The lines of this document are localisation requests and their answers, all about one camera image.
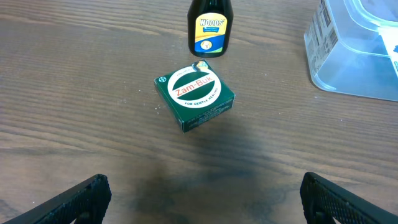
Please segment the green Zam-Buk box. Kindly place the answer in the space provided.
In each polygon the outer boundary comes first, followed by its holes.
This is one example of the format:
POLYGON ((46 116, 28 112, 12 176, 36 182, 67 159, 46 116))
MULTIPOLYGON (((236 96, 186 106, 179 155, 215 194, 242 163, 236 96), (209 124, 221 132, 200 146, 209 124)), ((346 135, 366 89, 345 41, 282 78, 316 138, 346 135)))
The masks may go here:
POLYGON ((206 60, 158 77, 154 85, 184 133, 231 109, 236 96, 206 60))

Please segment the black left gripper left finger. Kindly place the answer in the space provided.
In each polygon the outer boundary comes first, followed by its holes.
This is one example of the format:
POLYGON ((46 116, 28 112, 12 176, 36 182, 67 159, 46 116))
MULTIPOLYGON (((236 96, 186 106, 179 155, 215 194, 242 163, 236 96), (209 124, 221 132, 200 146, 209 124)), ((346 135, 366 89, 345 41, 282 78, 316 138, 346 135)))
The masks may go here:
POLYGON ((102 224, 111 196, 108 178, 96 174, 4 224, 102 224))

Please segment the clear plastic container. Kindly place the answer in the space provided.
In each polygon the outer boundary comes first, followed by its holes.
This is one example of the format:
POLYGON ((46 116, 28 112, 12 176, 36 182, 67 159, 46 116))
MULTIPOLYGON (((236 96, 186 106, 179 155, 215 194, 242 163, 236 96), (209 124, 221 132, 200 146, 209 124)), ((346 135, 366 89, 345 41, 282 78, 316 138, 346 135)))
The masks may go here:
POLYGON ((321 0, 304 34, 318 88, 397 100, 397 73, 379 28, 397 28, 397 0, 321 0))

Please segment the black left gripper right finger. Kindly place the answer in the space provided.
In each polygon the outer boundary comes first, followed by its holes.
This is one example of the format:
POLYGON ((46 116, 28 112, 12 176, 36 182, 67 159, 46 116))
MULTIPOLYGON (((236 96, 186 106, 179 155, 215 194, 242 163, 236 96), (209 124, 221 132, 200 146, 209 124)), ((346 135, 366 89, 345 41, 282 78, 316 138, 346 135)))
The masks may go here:
POLYGON ((397 215, 364 200, 314 172, 306 172, 300 187, 308 224, 394 224, 397 215))

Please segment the dark Woods syrup bottle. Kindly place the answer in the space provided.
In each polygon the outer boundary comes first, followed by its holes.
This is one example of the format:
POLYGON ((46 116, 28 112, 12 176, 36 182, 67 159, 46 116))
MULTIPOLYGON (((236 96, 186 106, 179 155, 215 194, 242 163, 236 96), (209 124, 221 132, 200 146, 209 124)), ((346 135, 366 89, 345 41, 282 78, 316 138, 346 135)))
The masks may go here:
POLYGON ((230 0, 193 0, 187 12, 188 47, 201 58, 222 56, 233 25, 230 0))

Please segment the blue white medicine box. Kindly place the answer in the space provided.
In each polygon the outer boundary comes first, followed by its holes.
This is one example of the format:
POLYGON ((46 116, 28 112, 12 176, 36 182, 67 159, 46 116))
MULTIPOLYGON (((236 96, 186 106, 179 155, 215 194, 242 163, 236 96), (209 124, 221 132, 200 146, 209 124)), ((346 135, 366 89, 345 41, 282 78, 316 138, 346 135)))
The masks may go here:
POLYGON ((379 28, 388 56, 391 59, 395 73, 397 73, 397 28, 382 27, 379 28))

